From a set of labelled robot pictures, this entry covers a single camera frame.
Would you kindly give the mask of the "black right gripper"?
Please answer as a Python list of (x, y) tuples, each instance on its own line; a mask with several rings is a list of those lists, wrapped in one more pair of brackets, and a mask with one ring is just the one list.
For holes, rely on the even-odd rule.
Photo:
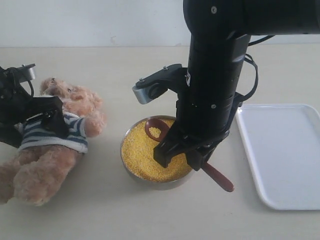
[(227, 135), (243, 62), (244, 47), (236, 44), (190, 46), (176, 122), (153, 149), (163, 168), (179, 154), (195, 171), (208, 162)]

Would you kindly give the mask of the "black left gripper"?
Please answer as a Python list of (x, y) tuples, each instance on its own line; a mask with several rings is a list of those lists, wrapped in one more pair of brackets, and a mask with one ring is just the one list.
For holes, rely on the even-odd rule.
[(19, 147), (22, 134), (16, 124), (26, 120), (28, 102), (29, 123), (40, 121), (44, 130), (54, 132), (59, 138), (69, 135), (62, 111), (63, 102), (58, 96), (34, 97), (31, 81), (19, 83), (17, 67), (0, 69), (0, 141), (12, 147)]

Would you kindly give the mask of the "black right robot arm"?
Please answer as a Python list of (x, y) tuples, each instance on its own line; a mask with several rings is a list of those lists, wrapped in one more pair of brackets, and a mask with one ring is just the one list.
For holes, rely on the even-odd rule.
[(191, 33), (187, 68), (163, 70), (160, 82), (174, 87), (176, 120), (155, 147), (154, 159), (167, 167), (181, 153), (202, 167), (228, 135), (239, 104), (236, 88), (252, 36), (308, 35), (320, 32), (317, 0), (185, 0)]

